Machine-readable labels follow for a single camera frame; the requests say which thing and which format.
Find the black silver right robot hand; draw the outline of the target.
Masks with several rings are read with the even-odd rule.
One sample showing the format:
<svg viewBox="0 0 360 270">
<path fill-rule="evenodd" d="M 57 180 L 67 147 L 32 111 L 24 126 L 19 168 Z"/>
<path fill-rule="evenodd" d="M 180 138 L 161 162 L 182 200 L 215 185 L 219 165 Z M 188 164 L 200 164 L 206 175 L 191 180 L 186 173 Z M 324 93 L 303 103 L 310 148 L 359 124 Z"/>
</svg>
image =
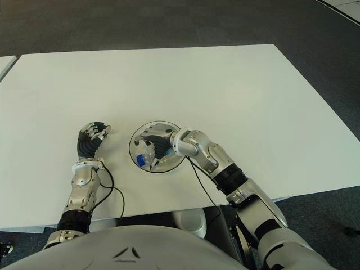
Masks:
<svg viewBox="0 0 360 270">
<path fill-rule="evenodd" d="M 151 173 L 164 173 L 176 168 L 182 158 L 175 155 L 172 137 L 180 127 L 168 121 L 149 122 L 136 130 L 129 144 L 136 165 Z"/>
</svg>

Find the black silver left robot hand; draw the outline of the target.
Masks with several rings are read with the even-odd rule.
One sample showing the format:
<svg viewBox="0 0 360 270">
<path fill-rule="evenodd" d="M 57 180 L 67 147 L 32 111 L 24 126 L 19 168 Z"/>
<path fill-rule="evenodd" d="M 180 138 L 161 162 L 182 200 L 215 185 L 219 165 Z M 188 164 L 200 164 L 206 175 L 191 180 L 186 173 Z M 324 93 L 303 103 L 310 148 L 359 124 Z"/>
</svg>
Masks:
<svg viewBox="0 0 360 270">
<path fill-rule="evenodd" d="M 103 122 L 90 122 L 80 131 L 77 141 L 78 160 L 94 159 L 95 154 L 111 131 L 110 125 Z"/>
</svg>

